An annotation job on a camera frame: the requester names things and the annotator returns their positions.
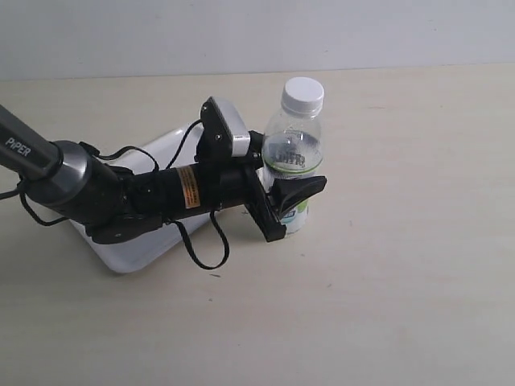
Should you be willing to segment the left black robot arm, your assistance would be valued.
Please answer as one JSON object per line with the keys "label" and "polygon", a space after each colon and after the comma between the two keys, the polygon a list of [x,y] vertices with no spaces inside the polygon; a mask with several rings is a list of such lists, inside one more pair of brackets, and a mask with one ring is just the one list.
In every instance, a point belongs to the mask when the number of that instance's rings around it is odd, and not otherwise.
{"label": "left black robot arm", "polygon": [[200,109],[203,131],[191,165],[146,173],[113,164],[83,142],[50,142],[7,109],[1,111],[1,164],[19,175],[16,194],[84,226],[97,244],[118,244],[205,213],[244,206],[267,241],[282,239],[282,217],[320,193],[323,176],[258,178],[263,136],[245,127],[234,105],[210,97]]}

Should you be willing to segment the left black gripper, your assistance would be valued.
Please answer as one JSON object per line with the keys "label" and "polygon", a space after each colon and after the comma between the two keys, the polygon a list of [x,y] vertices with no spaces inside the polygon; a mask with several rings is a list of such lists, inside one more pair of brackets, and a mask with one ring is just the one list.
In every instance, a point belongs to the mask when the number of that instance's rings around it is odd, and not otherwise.
{"label": "left black gripper", "polygon": [[271,204],[258,177],[258,170],[263,167],[265,136],[255,130],[250,130],[249,135],[249,160],[199,162],[161,170],[159,183],[163,197],[159,207],[163,214],[171,220],[181,220],[243,205],[266,241],[283,239],[285,226],[278,217],[322,192],[327,178],[320,175],[305,179],[275,179],[269,191]]}

